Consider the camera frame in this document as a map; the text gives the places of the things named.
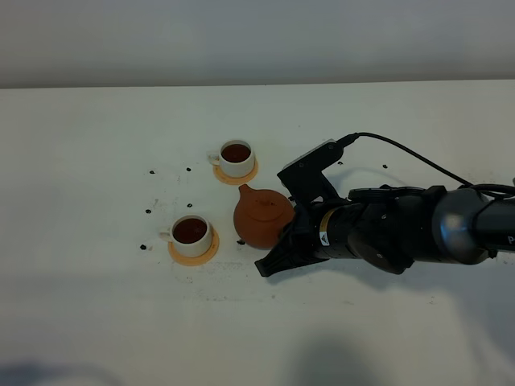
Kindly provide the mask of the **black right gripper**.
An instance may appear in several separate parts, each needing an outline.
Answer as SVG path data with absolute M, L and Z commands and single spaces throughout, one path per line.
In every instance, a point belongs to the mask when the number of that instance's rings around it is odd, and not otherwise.
M 255 262 L 262 277 L 331 259 L 356 259 L 348 236 L 365 206 L 346 199 L 295 206 L 294 219 L 284 228 L 280 243 Z

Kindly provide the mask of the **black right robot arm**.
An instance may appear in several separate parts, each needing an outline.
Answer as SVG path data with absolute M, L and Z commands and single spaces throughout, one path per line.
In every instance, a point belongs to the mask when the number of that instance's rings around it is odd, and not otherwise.
M 298 204 L 278 243 L 255 265 L 270 277 L 331 259 L 358 259 L 401 274 L 415 261 L 477 265 L 513 250 L 513 187 L 383 185 L 351 190 L 346 199 Z

